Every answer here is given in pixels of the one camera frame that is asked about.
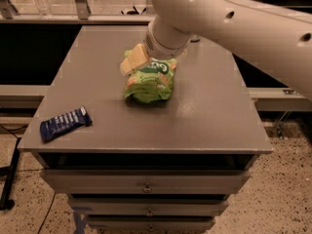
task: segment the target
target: drawer knob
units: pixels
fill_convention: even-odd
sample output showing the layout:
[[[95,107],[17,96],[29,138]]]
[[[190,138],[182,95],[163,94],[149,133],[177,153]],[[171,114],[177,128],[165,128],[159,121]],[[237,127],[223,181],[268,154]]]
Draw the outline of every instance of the drawer knob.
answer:
[[[146,213],[146,216],[154,216],[154,213],[151,209],[148,209],[148,212]]]
[[[145,187],[142,189],[144,193],[152,193],[152,189],[149,187],[149,183],[145,183]]]

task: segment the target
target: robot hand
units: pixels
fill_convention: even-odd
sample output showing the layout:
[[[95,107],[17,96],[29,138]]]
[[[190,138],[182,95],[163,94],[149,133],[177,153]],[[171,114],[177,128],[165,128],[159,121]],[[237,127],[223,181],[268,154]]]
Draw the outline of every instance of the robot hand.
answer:
[[[312,17],[252,0],[152,0],[144,44],[156,59],[184,51],[193,34],[312,100]]]

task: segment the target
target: black metal stand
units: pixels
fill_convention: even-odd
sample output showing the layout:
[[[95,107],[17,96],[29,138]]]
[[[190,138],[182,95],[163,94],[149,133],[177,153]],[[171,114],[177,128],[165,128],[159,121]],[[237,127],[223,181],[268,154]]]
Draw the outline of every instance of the black metal stand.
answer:
[[[20,158],[20,152],[18,151],[19,143],[20,137],[18,138],[16,147],[14,149],[11,165],[9,167],[0,168],[0,177],[6,176],[6,182],[0,199],[0,211],[10,210],[15,204],[14,200],[9,199],[9,197]]]

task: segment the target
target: chip bag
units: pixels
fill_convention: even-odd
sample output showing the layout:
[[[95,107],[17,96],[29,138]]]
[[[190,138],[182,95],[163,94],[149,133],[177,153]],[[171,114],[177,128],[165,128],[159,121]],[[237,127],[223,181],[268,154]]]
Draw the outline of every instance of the chip bag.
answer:
[[[175,58],[153,59],[150,65],[130,75],[125,98],[133,98],[142,103],[169,99],[173,92],[175,70]]]

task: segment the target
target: gray tabletop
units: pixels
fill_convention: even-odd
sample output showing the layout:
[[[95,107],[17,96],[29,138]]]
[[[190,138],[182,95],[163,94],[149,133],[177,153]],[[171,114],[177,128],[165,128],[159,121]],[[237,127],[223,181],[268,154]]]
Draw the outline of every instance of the gray tabletop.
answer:
[[[125,102],[119,70],[145,26],[84,26],[20,144],[33,152],[251,153],[271,145],[232,55],[201,39],[178,60],[170,100]],[[94,123],[49,143],[41,121],[84,105]]]

